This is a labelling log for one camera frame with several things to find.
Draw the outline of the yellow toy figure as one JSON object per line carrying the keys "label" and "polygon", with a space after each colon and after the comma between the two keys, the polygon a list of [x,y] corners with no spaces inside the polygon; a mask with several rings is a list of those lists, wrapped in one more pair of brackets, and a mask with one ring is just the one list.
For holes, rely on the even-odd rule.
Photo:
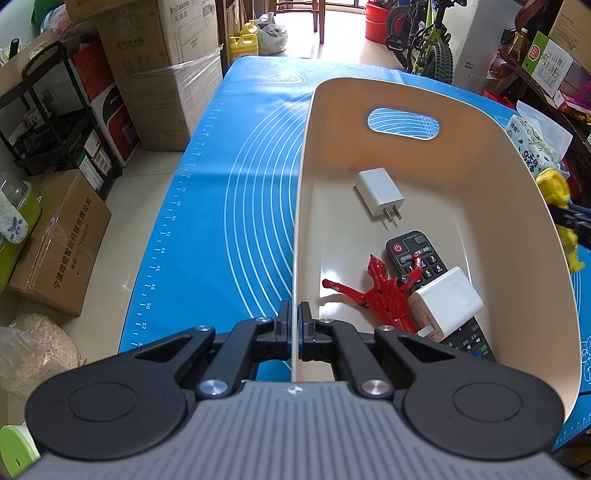
{"label": "yellow toy figure", "polygon": [[[563,175],[553,169],[546,168],[536,177],[536,184],[548,207],[554,206],[567,209],[570,200],[570,189]],[[578,258],[578,236],[567,227],[556,225],[556,229],[567,259],[571,274],[585,267]]]}

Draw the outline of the white cube wall charger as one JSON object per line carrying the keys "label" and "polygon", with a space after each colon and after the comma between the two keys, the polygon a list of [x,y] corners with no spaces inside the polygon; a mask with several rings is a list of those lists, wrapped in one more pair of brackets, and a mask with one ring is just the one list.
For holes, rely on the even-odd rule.
{"label": "white cube wall charger", "polygon": [[408,299],[417,335],[441,342],[484,308],[464,271],[456,266],[420,287]]}

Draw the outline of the red toy figure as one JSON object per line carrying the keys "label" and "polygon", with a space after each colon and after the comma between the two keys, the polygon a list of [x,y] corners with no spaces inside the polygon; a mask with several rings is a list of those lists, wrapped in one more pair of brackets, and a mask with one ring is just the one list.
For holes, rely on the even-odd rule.
{"label": "red toy figure", "polygon": [[410,316],[408,293],[422,278],[423,267],[419,254],[413,254],[411,259],[410,272],[390,278],[384,261],[370,255],[367,273],[373,281],[373,287],[365,293],[329,279],[322,280],[322,286],[346,295],[361,307],[372,310],[383,325],[416,334],[418,329]]}

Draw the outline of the black TV remote control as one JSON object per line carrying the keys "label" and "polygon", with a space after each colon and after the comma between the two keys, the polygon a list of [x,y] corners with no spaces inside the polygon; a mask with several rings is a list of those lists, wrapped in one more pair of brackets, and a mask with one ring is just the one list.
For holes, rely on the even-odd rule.
{"label": "black TV remote control", "polygon": [[[411,271],[412,255],[420,255],[423,275],[409,291],[408,299],[420,287],[452,269],[446,267],[433,244],[421,231],[415,230],[395,237],[387,242],[386,247],[394,266],[401,275]],[[475,316],[440,343],[479,358],[496,360]]]}

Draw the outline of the patterned tissue pack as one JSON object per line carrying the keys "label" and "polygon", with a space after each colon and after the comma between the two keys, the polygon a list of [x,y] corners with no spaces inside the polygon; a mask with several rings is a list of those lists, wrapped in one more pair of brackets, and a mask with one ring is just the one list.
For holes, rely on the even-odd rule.
{"label": "patterned tissue pack", "polygon": [[559,172],[565,180],[569,179],[570,172],[563,159],[573,135],[566,129],[533,107],[518,101],[517,113],[509,120],[505,131],[534,179],[548,168]]}

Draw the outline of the clear bag of grain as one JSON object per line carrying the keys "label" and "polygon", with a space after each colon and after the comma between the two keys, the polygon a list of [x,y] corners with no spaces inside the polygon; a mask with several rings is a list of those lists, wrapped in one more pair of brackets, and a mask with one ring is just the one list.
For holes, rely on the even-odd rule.
{"label": "clear bag of grain", "polygon": [[73,340],[50,317],[23,314],[1,328],[1,387],[26,401],[43,382],[84,364]]}

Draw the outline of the brown cardboard box on floor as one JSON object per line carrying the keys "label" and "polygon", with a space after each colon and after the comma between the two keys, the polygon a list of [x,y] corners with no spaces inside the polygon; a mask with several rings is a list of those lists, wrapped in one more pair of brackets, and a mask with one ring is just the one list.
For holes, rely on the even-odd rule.
{"label": "brown cardboard box on floor", "polygon": [[30,182],[41,214],[8,289],[78,316],[111,212],[79,170],[36,176]]}

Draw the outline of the green and white carton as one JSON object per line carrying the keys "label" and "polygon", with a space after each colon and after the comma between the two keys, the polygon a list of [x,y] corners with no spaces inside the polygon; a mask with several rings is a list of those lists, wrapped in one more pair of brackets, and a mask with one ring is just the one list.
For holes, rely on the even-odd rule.
{"label": "green and white carton", "polygon": [[573,58],[562,47],[537,32],[522,63],[525,72],[549,97],[554,97],[573,64]]}

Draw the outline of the blue silicone table mat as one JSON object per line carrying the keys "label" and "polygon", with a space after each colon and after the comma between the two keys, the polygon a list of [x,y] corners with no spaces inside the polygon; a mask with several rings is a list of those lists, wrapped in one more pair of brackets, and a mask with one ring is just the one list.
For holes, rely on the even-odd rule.
{"label": "blue silicone table mat", "polygon": [[[119,348],[197,324],[230,330],[294,301],[294,227],[301,153],[315,88],[335,78],[413,86],[468,103],[505,131],[513,110],[396,70],[249,57],[233,65],[186,148],[147,243]],[[590,274],[570,274],[581,380],[558,437],[590,432]]]}

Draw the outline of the green lidded container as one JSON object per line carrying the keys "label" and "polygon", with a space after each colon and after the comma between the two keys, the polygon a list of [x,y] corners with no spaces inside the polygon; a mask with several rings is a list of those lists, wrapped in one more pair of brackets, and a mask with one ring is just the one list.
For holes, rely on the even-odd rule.
{"label": "green lidded container", "polygon": [[41,215],[41,205],[30,182],[1,172],[0,290],[9,283],[20,253]]}

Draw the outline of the green kids bicycle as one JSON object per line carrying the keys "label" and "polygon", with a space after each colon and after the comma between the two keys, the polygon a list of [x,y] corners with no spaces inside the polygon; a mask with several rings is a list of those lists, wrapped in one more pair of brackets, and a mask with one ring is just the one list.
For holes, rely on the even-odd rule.
{"label": "green kids bicycle", "polygon": [[445,13],[465,1],[398,2],[387,17],[386,47],[411,74],[442,83],[453,82],[454,61],[451,33],[444,23]]}

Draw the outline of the red bucket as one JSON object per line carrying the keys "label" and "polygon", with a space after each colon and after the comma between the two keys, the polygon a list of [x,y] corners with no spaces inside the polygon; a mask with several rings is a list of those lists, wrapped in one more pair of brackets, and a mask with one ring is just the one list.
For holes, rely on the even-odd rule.
{"label": "red bucket", "polygon": [[376,1],[367,1],[365,6],[365,37],[374,43],[386,43],[388,37],[387,20],[390,8],[385,8]]}

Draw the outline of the black metal shelf rack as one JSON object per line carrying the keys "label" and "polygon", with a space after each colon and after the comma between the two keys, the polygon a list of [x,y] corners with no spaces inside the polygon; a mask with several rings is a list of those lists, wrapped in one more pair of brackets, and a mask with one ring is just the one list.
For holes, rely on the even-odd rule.
{"label": "black metal shelf rack", "polygon": [[27,175],[78,170],[101,198],[108,196],[122,168],[63,43],[26,58],[13,85],[1,89],[1,111],[16,117],[1,128],[1,142]]}

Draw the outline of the wooden chair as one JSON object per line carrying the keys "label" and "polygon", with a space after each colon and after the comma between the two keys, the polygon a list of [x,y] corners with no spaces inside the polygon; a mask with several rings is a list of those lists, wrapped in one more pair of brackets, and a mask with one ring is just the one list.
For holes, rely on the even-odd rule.
{"label": "wooden chair", "polygon": [[325,43],[325,0],[269,0],[267,8],[273,13],[310,13],[312,29],[318,33],[318,42]]}

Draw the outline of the red and white appliance box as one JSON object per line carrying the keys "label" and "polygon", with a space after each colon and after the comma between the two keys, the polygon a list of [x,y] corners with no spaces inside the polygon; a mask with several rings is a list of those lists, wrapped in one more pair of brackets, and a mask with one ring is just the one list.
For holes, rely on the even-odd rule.
{"label": "red and white appliance box", "polygon": [[73,55],[80,84],[118,164],[127,166],[140,141],[100,41]]}

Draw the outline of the large stacked cardboard boxes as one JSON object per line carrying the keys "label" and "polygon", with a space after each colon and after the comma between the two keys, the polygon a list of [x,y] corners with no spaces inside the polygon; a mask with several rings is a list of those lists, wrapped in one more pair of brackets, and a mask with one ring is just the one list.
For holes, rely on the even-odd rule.
{"label": "large stacked cardboard boxes", "polygon": [[117,87],[146,150],[185,150],[221,83],[214,1],[67,1],[95,22]]}

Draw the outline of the white plastic bag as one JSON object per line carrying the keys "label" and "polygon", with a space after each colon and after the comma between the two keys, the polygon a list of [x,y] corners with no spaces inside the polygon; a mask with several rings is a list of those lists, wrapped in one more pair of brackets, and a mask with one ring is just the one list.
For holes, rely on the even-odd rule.
{"label": "white plastic bag", "polygon": [[276,23],[274,13],[266,13],[254,20],[259,41],[259,55],[279,55],[287,47],[287,30]]}

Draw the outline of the yellow oil jug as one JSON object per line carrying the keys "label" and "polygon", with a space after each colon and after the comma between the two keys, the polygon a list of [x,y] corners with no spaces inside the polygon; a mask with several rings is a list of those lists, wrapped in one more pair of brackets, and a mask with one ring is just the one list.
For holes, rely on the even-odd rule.
{"label": "yellow oil jug", "polygon": [[245,23],[242,30],[235,37],[229,38],[229,53],[231,62],[240,57],[259,55],[259,27],[252,22]]}

